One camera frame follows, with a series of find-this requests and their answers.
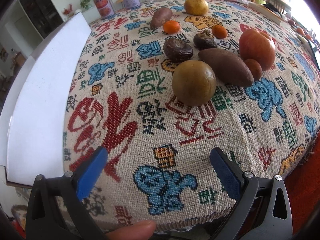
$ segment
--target red floor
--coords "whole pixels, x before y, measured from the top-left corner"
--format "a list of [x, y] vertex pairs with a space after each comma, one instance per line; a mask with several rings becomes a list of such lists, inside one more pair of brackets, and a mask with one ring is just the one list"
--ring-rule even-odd
[[320, 136], [313, 152], [315, 154], [285, 180], [291, 205], [293, 233], [299, 231], [320, 200]]

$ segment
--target woven fabric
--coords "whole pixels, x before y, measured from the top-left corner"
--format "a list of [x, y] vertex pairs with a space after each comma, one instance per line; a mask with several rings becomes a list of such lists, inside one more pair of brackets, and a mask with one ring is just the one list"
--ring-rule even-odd
[[[292, 30], [218, 0], [208, 0], [206, 16], [190, 16], [184, 1], [147, 2], [91, 24], [66, 107], [64, 168], [74, 171], [96, 147], [107, 148], [108, 163], [84, 200], [104, 229], [152, 219], [162, 231], [224, 216], [234, 201], [210, 165], [212, 148], [258, 177], [286, 176], [318, 130], [319, 73]], [[150, 30], [160, 7], [173, 11], [179, 33]], [[187, 107], [172, 92], [177, 65], [164, 41], [184, 40], [198, 60], [193, 36], [216, 24], [228, 30], [219, 47], [235, 54], [246, 29], [270, 35], [275, 64], [249, 88], [218, 80], [207, 104]]]

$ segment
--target green plant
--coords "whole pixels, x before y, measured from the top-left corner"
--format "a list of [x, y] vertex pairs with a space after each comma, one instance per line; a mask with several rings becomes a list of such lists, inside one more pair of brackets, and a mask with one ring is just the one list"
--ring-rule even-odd
[[84, 9], [89, 9], [90, 8], [90, 1], [91, 0], [80, 0], [80, 6], [81, 8], [84, 8]]

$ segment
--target potted plant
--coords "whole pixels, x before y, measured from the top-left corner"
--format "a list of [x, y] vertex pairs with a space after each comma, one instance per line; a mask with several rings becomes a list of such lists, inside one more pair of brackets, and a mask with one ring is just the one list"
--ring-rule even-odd
[[91, 0], [80, 0], [81, 8], [86, 9], [86, 10], [90, 9], [92, 7], [90, 1]]

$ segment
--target purple sweet potato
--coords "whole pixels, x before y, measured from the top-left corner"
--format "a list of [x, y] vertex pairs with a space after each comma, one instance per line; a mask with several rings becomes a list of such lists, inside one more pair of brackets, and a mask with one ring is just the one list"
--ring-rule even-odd
[[153, 14], [150, 29], [155, 30], [158, 27], [164, 25], [167, 21], [169, 21], [172, 17], [172, 10], [166, 7], [162, 7]]

